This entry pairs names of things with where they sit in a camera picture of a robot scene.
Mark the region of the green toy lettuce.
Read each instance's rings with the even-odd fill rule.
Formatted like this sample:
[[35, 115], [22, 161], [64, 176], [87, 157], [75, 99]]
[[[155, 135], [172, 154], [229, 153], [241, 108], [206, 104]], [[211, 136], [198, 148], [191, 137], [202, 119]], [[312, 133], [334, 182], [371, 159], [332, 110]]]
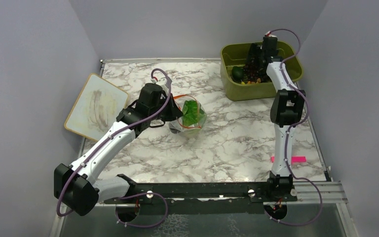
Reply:
[[182, 112], [182, 125], [184, 127], [202, 127], [207, 119], [201, 104], [195, 100], [186, 100]]

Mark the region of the clear zip bag orange zipper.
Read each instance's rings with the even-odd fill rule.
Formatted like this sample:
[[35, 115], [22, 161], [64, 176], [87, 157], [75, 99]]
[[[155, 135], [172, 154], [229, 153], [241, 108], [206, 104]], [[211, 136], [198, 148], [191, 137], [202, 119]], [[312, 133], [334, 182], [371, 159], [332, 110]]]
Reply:
[[189, 94], [173, 98], [183, 115], [177, 120], [169, 122], [170, 131], [187, 138], [195, 137], [202, 130], [208, 118], [202, 104]]

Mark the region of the dark toy grapes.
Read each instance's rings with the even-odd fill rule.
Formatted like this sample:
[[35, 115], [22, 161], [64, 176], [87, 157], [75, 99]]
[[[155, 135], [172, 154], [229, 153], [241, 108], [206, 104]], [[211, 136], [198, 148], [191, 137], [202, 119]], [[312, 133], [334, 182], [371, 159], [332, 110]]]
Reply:
[[243, 73], [242, 81], [246, 84], [271, 82], [264, 67], [246, 64], [243, 66]]

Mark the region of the green toy avocado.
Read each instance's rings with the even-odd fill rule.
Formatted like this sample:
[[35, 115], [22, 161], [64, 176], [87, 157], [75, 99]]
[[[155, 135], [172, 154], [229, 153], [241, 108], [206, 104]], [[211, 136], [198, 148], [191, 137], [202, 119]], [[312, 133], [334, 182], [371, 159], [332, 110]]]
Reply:
[[244, 79], [244, 70], [241, 67], [234, 66], [231, 70], [231, 76], [234, 82], [241, 83]]

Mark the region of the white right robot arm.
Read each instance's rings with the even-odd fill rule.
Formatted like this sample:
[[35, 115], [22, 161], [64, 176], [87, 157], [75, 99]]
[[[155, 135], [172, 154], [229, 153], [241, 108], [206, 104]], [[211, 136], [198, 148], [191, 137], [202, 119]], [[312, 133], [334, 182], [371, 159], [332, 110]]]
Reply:
[[270, 81], [276, 91], [270, 110], [275, 129], [275, 154], [265, 187], [265, 195], [272, 201], [289, 195], [293, 189], [292, 141], [304, 107], [304, 98], [289, 77], [277, 46], [278, 39], [272, 36], [263, 37], [261, 44], [252, 43], [243, 67], [247, 82]]

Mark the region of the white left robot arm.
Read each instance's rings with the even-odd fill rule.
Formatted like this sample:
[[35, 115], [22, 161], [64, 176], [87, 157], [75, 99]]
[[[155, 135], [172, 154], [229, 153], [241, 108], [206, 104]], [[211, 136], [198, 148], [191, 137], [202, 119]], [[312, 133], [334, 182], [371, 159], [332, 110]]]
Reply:
[[108, 132], [86, 154], [70, 165], [61, 163], [55, 168], [57, 215], [63, 217], [75, 212], [84, 216], [97, 203], [112, 198], [131, 202], [135, 189], [130, 181], [120, 176], [99, 181], [100, 173], [126, 145], [149, 128], [153, 120], [167, 122], [181, 116], [170, 81], [164, 85], [159, 82], [145, 84], [139, 98], [118, 114]]

